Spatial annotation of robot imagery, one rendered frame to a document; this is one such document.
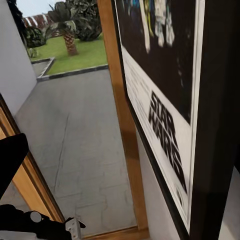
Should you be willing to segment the poster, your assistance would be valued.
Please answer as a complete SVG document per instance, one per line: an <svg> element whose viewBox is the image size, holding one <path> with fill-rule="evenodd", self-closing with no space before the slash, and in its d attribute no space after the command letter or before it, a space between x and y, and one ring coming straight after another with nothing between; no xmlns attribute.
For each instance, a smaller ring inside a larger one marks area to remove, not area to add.
<svg viewBox="0 0 240 240"><path fill-rule="evenodd" d="M240 142L240 0L111 0L125 100L180 240L218 240Z"/></svg>

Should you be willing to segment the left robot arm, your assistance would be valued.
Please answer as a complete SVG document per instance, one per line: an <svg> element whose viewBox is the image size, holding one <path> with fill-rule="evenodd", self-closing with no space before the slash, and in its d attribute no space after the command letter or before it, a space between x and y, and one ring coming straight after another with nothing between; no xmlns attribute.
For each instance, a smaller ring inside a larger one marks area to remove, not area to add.
<svg viewBox="0 0 240 240"><path fill-rule="evenodd" d="M86 226L76 217L64 223L51 221L38 211L18 210L11 204L0 205L0 240L82 240Z"/></svg>

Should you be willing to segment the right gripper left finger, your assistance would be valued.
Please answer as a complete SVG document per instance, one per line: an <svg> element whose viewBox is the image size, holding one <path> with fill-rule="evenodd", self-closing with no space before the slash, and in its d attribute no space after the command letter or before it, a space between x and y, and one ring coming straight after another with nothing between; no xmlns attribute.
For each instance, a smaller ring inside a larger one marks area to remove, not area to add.
<svg viewBox="0 0 240 240"><path fill-rule="evenodd" d="M24 133L0 140L0 199L29 152Z"/></svg>

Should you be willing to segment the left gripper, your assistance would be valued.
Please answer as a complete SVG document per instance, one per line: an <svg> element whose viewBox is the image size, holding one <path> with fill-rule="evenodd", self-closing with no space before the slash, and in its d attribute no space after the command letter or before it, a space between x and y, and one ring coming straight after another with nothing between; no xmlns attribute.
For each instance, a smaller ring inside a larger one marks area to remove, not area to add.
<svg viewBox="0 0 240 240"><path fill-rule="evenodd" d="M66 223L73 218L69 217L64 223L56 221L56 231L51 240L72 240L72 234L70 231L66 231ZM80 228L85 228L86 226L80 223Z"/></svg>

